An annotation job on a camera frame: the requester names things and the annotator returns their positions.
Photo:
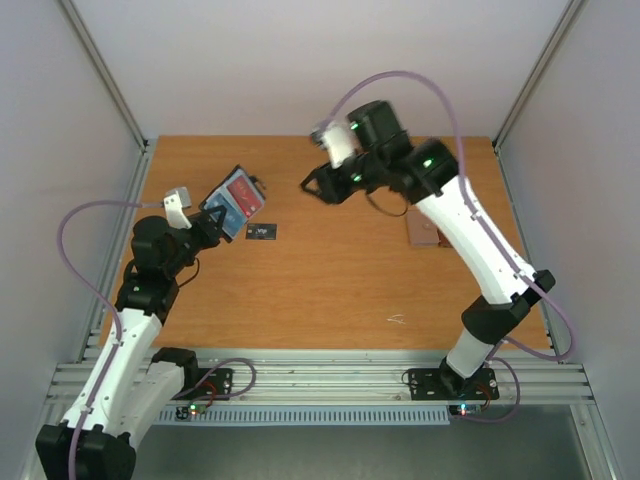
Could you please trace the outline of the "black credit card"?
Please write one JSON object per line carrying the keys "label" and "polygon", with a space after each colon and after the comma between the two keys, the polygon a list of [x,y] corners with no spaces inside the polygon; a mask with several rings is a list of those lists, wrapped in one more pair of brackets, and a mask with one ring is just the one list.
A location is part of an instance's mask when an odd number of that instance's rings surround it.
{"label": "black credit card", "polygon": [[247,225],[247,240],[275,240],[277,238],[277,225],[271,223],[252,223]]}

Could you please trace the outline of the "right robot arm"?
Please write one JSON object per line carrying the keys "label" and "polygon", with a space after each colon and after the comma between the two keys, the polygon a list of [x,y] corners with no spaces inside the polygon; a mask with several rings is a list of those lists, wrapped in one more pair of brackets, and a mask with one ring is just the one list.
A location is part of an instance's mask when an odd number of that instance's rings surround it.
{"label": "right robot arm", "polygon": [[462,333],[438,373],[448,396],[467,394],[489,354],[554,287],[554,276],[506,242],[464,179],[460,157],[436,138],[413,145],[389,102],[323,123],[311,139],[329,160],[301,182],[304,192],[338,205],[357,191],[386,187],[432,221],[469,268],[480,295],[462,313]]}

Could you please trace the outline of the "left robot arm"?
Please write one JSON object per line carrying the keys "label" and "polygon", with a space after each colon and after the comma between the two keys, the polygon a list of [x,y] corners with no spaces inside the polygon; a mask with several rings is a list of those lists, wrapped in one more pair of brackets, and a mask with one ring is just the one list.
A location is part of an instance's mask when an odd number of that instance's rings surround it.
{"label": "left robot arm", "polygon": [[129,479],[137,450],[155,418],[174,397],[201,386],[191,350],[163,348],[141,382],[138,369],[178,296],[178,274],[198,254],[219,245],[226,209],[201,210],[182,227],[147,216],[133,227],[127,264],[107,342],[77,399],[56,425],[43,425],[35,447],[48,479]]}

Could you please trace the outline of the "black leather card holder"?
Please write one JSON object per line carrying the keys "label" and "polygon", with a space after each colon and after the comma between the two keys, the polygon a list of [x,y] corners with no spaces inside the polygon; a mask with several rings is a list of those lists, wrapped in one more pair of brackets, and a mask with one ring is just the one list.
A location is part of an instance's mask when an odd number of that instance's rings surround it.
{"label": "black leather card holder", "polygon": [[208,212],[215,222],[224,215],[222,237],[227,243],[231,243],[265,204],[263,183],[241,165],[236,165],[198,208]]}

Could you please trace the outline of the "blue credit card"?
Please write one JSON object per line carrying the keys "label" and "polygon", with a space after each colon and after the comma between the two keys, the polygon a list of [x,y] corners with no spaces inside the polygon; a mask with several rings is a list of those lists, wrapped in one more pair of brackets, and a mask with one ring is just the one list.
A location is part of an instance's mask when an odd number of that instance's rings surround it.
{"label": "blue credit card", "polygon": [[237,204],[221,193],[211,195],[204,204],[204,209],[211,213],[212,219],[217,222],[221,215],[224,216],[222,222],[223,232],[230,238],[235,239],[244,225],[247,223],[247,217]]}

